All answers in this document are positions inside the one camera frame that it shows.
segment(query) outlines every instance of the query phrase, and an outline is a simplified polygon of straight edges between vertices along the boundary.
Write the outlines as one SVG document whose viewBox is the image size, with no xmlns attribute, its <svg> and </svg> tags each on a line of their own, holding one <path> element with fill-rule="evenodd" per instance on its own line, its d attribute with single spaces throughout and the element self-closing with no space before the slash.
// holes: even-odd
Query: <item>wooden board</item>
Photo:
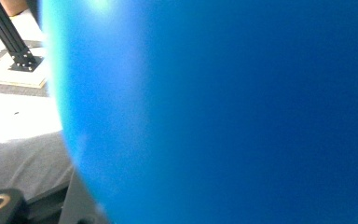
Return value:
<svg viewBox="0 0 358 224">
<path fill-rule="evenodd" d="M 45 57 L 45 49 L 31 49 L 34 56 Z M 5 54 L 0 60 L 0 84 L 22 86 L 30 88 L 42 88 L 49 76 L 47 62 L 43 61 L 33 72 L 18 72 L 8 70 L 13 64 L 10 56 Z"/>
</svg>

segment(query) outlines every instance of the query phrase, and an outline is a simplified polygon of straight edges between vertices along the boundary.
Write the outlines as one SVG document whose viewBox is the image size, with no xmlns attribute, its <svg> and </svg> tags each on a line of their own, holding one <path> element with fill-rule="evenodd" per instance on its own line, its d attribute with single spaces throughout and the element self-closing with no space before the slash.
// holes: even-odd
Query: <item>black bracket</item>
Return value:
<svg viewBox="0 0 358 224">
<path fill-rule="evenodd" d="M 0 3 L 0 39 L 14 61 L 10 70 L 33 72 L 42 62 L 36 58 L 21 39 L 19 33 Z"/>
</svg>

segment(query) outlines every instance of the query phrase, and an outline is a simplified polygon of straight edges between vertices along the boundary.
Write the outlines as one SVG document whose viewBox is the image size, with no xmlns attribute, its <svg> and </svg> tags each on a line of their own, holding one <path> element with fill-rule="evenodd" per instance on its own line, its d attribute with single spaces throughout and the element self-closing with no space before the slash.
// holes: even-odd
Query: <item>white surface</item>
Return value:
<svg viewBox="0 0 358 224">
<path fill-rule="evenodd" d="M 23 40 L 38 40 L 45 39 L 42 31 L 40 31 L 30 9 L 23 11 L 20 15 L 13 17 L 11 20 L 19 32 Z"/>
<path fill-rule="evenodd" d="M 0 142 L 61 129 L 54 99 L 0 94 Z"/>
</svg>

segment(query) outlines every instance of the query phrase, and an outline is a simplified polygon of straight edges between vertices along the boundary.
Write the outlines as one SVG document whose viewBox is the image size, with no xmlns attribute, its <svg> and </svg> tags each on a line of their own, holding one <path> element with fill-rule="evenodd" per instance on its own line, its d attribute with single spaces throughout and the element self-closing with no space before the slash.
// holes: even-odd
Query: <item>gray fabric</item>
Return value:
<svg viewBox="0 0 358 224">
<path fill-rule="evenodd" d="M 61 133 L 0 144 L 0 189 L 20 189 L 26 200 L 69 181 L 72 172 Z"/>
</svg>

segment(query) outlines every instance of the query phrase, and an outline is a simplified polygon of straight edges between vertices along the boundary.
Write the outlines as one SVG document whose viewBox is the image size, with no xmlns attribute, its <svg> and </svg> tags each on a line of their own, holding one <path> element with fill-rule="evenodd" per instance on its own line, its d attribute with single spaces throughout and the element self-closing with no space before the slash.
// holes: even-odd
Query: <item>blue inflatable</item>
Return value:
<svg viewBox="0 0 358 224">
<path fill-rule="evenodd" d="M 43 3 L 112 223 L 358 223 L 358 1 Z"/>
</svg>

